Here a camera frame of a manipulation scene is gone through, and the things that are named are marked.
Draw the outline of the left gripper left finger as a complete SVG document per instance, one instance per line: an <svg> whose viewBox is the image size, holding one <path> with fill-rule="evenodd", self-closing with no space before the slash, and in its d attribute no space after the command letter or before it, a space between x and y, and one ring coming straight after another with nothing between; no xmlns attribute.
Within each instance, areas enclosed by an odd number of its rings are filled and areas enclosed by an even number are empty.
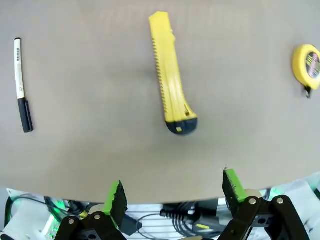
<svg viewBox="0 0 320 240"><path fill-rule="evenodd" d="M115 181L102 211L84 219L65 217L56 233L56 240L124 240L120 228L127 211L127 198L121 181Z"/></svg>

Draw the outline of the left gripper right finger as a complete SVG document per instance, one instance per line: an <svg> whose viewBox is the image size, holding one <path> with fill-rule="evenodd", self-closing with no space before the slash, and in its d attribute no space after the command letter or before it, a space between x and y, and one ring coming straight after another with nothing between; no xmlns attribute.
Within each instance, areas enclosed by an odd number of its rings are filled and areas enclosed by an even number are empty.
<svg viewBox="0 0 320 240"><path fill-rule="evenodd" d="M223 240L247 240L254 228L264 228L271 240L309 239L288 196L279 195L267 201L250 195L231 168L223 170L222 189L232 214L232 220L221 234Z"/></svg>

